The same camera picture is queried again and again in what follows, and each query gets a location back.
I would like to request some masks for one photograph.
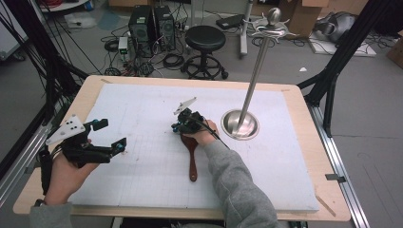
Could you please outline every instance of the robotic hand device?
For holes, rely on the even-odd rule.
[[[106,126],[108,126],[107,119],[82,124],[78,117],[73,115],[47,139],[46,145],[63,141],[56,146],[52,154],[47,150],[43,150],[38,154],[39,162],[41,163],[44,195],[47,193],[50,184],[54,153],[61,150],[69,162],[76,163],[81,168],[86,163],[110,163],[111,158],[125,151],[126,138],[114,142],[110,147],[96,146],[88,141],[91,127],[94,131],[97,131]]]
[[[196,97],[181,103],[174,112],[175,115],[179,113],[178,122],[171,125],[174,132],[179,132],[180,134],[194,134],[202,128],[200,123],[203,122],[204,117],[199,112],[192,112],[192,110],[188,108],[195,101]]]

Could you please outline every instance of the chair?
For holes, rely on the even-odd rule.
[[[210,79],[221,73],[222,79],[228,78],[228,72],[221,66],[220,62],[211,56],[212,52],[225,45],[225,35],[217,28],[209,26],[195,26],[185,34],[184,41],[193,49],[201,52],[188,59],[181,67],[182,73],[187,73],[189,79]],[[201,59],[199,64],[194,63],[195,59]]]

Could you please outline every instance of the forearm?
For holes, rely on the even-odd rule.
[[[31,207],[29,222],[31,228],[71,228],[71,203],[55,206]]]
[[[220,141],[204,150],[227,227],[279,227],[272,202],[253,183],[240,155]]]

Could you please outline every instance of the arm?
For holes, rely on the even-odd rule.
[[[218,133],[216,125],[207,124]],[[280,227],[276,210],[267,196],[253,183],[240,155],[203,130],[194,135],[204,147],[227,227]]]
[[[71,228],[71,203],[67,203],[67,200],[97,166],[98,164],[88,163],[77,168],[60,153],[53,161],[50,186],[44,198],[45,205],[30,208],[30,227]]]

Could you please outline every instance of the round metal base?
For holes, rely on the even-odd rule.
[[[259,133],[260,127],[258,119],[253,114],[247,112],[245,120],[242,125],[238,127],[241,112],[242,110],[238,109],[226,112],[221,118],[222,129],[225,134],[233,139],[239,141],[251,140]]]

